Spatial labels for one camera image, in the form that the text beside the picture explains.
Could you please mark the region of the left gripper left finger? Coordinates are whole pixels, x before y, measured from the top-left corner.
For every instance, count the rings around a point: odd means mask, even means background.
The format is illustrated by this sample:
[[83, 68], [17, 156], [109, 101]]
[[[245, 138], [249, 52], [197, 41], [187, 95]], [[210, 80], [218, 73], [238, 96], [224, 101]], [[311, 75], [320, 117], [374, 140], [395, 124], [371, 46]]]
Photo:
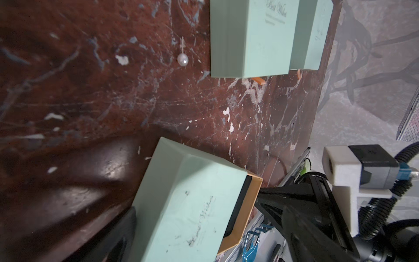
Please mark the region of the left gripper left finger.
[[91, 238], [67, 262], [126, 262], [135, 237], [136, 210], [130, 207]]

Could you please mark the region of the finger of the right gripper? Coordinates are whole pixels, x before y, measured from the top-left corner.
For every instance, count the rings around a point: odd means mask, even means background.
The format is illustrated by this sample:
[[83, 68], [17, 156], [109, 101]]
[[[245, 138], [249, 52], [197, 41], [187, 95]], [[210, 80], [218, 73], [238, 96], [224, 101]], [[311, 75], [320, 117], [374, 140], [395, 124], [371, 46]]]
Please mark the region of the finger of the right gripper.
[[286, 238], [291, 252], [356, 252], [327, 180], [304, 175], [298, 183], [262, 188], [255, 207]]

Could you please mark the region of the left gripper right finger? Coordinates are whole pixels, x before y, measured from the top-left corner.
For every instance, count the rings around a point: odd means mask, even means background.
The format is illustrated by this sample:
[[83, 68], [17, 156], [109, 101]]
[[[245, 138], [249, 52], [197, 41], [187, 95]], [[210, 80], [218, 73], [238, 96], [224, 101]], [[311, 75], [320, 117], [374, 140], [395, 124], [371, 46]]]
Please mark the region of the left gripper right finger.
[[354, 262], [355, 258], [328, 238], [293, 207], [282, 213], [282, 235], [294, 262]]

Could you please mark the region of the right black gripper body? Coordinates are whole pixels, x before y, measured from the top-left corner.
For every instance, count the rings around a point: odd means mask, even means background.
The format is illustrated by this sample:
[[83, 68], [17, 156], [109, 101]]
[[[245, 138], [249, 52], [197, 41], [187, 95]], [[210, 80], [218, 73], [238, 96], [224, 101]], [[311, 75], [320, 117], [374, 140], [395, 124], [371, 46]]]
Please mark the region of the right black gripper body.
[[419, 226], [418, 219], [405, 219], [384, 226], [372, 240], [359, 236], [354, 243], [362, 262], [417, 262], [419, 234], [410, 230]]

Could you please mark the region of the mint drawer jewelry box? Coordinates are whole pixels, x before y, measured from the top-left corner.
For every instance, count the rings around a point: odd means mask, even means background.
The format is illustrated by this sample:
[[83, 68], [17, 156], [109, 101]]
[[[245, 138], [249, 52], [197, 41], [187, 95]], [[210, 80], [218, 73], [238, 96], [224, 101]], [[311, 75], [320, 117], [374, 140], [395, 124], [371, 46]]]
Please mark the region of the mint drawer jewelry box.
[[299, 1], [210, 1], [213, 78], [287, 75]]

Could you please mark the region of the blue hand rake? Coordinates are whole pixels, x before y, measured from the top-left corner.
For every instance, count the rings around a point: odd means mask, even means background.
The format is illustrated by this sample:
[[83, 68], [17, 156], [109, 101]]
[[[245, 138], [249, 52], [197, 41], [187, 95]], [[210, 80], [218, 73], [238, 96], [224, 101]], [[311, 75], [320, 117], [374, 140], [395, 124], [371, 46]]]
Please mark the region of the blue hand rake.
[[268, 233], [274, 228], [272, 225], [262, 224], [254, 230], [247, 231], [242, 251], [243, 262], [254, 262], [256, 259], [261, 234]]

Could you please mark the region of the white pearl earring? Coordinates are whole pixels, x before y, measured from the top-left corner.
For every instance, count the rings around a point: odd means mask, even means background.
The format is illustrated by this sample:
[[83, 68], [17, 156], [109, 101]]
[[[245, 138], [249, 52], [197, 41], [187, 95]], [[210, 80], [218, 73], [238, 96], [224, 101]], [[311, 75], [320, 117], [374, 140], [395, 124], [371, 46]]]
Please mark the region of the white pearl earring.
[[181, 53], [177, 57], [177, 62], [181, 67], [186, 67], [189, 63], [189, 58], [185, 53], [185, 40], [184, 37], [180, 38], [180, 50]]

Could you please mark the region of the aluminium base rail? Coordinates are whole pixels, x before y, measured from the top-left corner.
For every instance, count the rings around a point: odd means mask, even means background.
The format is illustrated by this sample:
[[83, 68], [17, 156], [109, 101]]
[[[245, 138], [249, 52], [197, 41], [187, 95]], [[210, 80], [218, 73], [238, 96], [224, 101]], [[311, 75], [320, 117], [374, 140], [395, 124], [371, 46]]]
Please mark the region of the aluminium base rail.
[[285, 238], [264, 215], [257, 211], [247, 225], [240, 243], [216, 257], [217, 262], [241, 262], [243, 250], [249, 248], [256, 262], [269, 262], [275, 252], [282, 253]]

